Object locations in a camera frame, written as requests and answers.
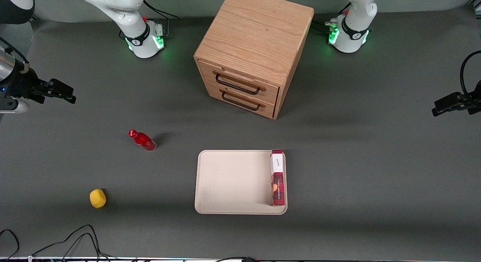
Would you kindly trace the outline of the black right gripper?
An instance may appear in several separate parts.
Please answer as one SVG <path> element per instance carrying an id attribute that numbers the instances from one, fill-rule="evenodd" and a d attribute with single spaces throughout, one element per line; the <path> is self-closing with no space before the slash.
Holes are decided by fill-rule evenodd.
<path id="1" fill-rule="evenodd" d="M 1 96 L 30 99 L 39 104 L 43 104 L 45 98 L 50 96 L 63 99 L 70 104 L 76 103 L 77 98 L 72 87 L 58 79 L 50 79 L 47 89 L 43 87 L 43 82 L 33 69 L 29 69 L 25 74 L 14 71 L 1 81 Z"/>

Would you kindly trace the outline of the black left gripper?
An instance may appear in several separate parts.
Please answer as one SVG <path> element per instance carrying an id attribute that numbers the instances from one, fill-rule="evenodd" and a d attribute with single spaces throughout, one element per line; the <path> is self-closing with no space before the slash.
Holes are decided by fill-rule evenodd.
<path id="1" fill-rule="evenodd" d="M 435 107 L 432 109 L 434 117 L 440 116 L 450 111 L 467 110 L 469 115 L 474 115 L 481 111 L 481 93 L 480 91 L 472 91 L 467 94 L 453 92 L 434 102 Z"/>

